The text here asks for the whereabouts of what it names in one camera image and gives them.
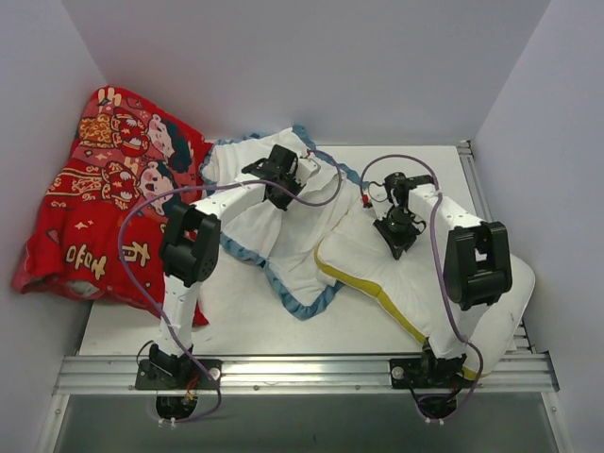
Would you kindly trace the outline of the blue white bear pillowcase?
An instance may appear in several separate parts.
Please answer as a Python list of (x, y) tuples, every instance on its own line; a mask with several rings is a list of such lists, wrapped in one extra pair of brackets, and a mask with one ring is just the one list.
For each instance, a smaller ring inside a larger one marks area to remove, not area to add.
[(293, 201), (283, 211), (264, 201), (223, 227), (221, 245), (232, 257), (261, 267), (284, 309), (306, 321), (325, 311), (343, 287), (318, 278), (314, 249), (359, 200), (358, 173), (343, 163), (334, 165), (317, 152), (316, 144), (300, 125), (272, 135), (218, 140), (199, 173), (210, 185), (227, 185), (245, 165), (268, 157), (276, 145), (318, 165), (318, 172), (299, 195), (312, 205)]

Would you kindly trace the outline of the white pillow yellow edge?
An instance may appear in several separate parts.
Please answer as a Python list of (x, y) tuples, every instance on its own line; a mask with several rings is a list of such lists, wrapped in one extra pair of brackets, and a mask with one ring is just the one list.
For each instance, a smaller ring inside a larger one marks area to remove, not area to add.
[(395, 259), (374, 226), (392, 207), (378, 189), (371, 207), (353, 206), (314, 249), (324, 282), (338, 281), (373, 298), (419, 344), (429, 343), (437, 358), (464, 355), (465, 376), (491, 373), (512, 343), (535, 286), (532, 269), (511, 257), (512, 287), (490, 307), (468, 312), (450, 307), (448, 321), (428, 232)]

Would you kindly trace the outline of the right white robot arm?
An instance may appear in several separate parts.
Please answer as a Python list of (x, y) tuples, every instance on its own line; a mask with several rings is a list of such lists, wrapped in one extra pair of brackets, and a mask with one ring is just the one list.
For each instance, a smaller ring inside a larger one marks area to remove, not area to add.
[(486, 222), (443, 195), (430, 175), (385, 177), (373, 201), (374, 227), (394, 259), (421, 234), (430, 240), (441, 292), (441, 319), (428, 336), (428, 355), (418, 363), (420, 378), (439, 386), (467, 355), (467, 343), (488, 307), (512, 286), (506, 227)]

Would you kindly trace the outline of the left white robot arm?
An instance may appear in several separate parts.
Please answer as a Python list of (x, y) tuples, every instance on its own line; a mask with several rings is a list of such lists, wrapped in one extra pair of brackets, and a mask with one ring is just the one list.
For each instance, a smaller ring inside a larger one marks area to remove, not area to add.
[(221, 233), (246, 210), (269, 202), (285, 211), (317, 165), (275, 145), (269, 156), (245, 165), (234, 181), (200, 201), (176, 204), (159, 247), (164, 292), (159, 303), (159, 337), (143, 372), (170, 388), (183, 388), (201, 372), (193, 363), (192, 326), (201, 284), (216, 268)]

